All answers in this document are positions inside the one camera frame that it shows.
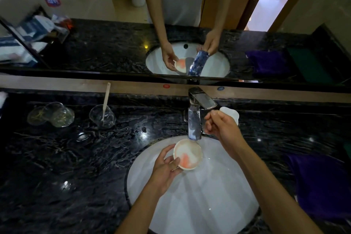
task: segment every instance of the floor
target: floor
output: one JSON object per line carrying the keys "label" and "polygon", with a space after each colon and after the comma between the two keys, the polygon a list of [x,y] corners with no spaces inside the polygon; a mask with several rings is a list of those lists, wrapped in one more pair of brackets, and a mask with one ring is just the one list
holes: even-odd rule
{"label": "floor", "polygon": [[147,6],[135,7],[132,0],[112,0],[119,22],[148,23]]}

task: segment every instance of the mirror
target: mirror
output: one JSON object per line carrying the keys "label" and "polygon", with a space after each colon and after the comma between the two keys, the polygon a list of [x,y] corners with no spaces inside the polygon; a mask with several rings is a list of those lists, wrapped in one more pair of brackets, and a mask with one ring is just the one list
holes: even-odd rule
{"label": "mirror", "polygon": [[[350,13],[349,0],[0,0],[0,72],[349,92]],[[200,77],[176,69],[199,50]]]}

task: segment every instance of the bottle label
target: bottle label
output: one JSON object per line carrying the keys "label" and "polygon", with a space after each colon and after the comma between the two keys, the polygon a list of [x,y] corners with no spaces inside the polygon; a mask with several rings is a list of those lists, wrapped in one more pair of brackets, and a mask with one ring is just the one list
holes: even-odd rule
{"label": "bottle label", "polygon": [[61,5],[60,0],[45,0],[49,7],[59,7]]}

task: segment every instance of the faucet handle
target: faucet handle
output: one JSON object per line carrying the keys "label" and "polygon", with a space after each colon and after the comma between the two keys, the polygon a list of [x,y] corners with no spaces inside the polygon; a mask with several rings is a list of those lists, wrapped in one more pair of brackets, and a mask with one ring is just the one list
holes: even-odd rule
{"label": "faucet handle", "polygon": [[190,103],[200,104],[206,110],[210,110],[217,106],[217,103],[199,87],[189,89],[189,99]]}

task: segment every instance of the hand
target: hand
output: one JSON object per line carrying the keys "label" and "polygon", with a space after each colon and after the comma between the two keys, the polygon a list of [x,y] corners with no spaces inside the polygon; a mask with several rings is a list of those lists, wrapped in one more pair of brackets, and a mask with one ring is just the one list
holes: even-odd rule
{"label": "hand", "polygon": [[161,45],[161,51],[162,51],[163,62],[165,63],[166,67],[169,70],[177,71],[177,69],[174,67],[174,60],[178,61],[179,59],[174,54],[171,43],[167,41],[165,44]]}
{"label": "hand", "polygon": [[219,110],[209,112],[205,120],[205,133],[216,136],[230,157],[236,159],[238,148],[246,142],[235,120]]}
{"label": "hand", "polygon": [[160,155],[155,161],[154,168],[152,170],[151,177],[147,184],[158,191],[159,196],[165,194],[170,187],[173,179],[182,172],[181,168],[177,168],[180,162],[180,158],[177,157],[175,160],[173,156],[169,156],[165,159],[166,154],[174,148],[176,144],[171,144],[160,152]]}
{"label": "hand", "polygon": [[218,30],[211,30],[207,35],[206,35],[206,41],[203,46],[199,46],[197,48],[197,51],[199,50],[204,50],[208,52],[211,55],[215,54],[218,50],[219,46],[219,40],[221,36],[221,31]]}

